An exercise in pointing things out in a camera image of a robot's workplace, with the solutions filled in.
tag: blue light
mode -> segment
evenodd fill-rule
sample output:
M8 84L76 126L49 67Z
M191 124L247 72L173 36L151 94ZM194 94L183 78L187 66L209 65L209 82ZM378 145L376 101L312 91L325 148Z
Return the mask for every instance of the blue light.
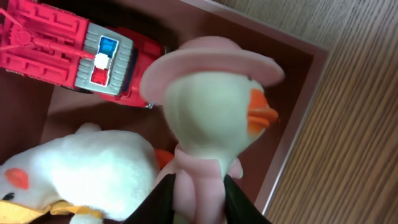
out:
M113 57L113 52L116 50L118 42L107 37L101 37L99 41L98 53L106 54L109 58Z

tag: white plush toy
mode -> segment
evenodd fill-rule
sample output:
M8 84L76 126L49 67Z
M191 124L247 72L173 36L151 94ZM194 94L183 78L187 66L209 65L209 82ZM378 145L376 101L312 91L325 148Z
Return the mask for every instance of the white plush toy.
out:
M142 136L86 123L76 134L7 160L0 167L0 199L36 210L65 200L123 221L149 195L158 173L154 148ZM79 214L70 223L102 222Z

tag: orange plush beak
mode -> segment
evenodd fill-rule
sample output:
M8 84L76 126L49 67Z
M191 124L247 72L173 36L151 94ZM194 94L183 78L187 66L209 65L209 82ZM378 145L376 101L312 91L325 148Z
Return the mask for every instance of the orange plush beak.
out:
M163 149L155 149L155 155L160 169L163 169L171 160L174 159L173 154Z

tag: plush toy beak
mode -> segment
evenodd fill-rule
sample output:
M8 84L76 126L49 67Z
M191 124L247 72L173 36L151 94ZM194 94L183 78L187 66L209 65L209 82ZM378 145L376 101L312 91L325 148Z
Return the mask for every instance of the plush toy beak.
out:
M36 210L18 205L16 203L0 200L0 223L2 224L22 224L30 223L36 218L41 217L50 210Z

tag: pink hat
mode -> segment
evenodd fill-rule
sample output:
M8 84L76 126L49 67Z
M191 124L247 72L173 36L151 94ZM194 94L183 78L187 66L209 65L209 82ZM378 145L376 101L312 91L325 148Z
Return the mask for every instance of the pink hat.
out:
M162 105L164 93L174 80L200 71L246 75L263 86L284 79L283 70L269 57L243 50L224 37L199 37L150 65L141 80L141 95L147 101Z

